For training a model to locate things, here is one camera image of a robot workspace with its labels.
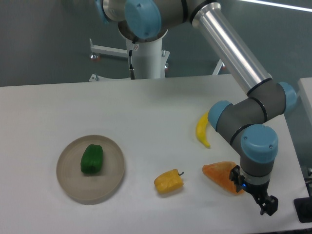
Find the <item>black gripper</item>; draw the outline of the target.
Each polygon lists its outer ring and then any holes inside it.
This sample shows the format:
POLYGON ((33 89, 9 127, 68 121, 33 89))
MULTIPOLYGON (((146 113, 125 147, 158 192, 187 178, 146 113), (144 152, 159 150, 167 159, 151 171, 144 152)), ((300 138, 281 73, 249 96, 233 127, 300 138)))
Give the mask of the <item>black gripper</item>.
POLYGON ((241 190, 251 194, 260 207, 260 214, 272 216, 278 209, 278 198, 268 196, 267 189, 270 182, 270 174, 262 177, 251 176, 238 165, 230 170, 229 180, 234 184, 235 191, 241 190))

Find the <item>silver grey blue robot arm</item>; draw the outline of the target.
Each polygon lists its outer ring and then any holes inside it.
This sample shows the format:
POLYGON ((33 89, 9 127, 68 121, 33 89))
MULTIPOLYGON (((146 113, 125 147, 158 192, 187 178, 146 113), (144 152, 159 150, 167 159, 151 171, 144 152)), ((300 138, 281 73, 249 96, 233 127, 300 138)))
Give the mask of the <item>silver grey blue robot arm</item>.
POLYGON ((230 170, 229 181, 237 191, 253 196, 261 214, 273 215, 278 199, 268 195, 267 188, 278 137, 265 123, 296 105, 293 87, 273 81, 215 0, 97 0, 95 6, 103 23, 117 23, 127 49, 91 46, 91 51, 126 57, 132 80, 164 77, 167 52, 161 45, 170 28, 189 22, 202 33, 247 95, 238 104, 219 101, 206 115, 240 156, 240 164, 230 170))

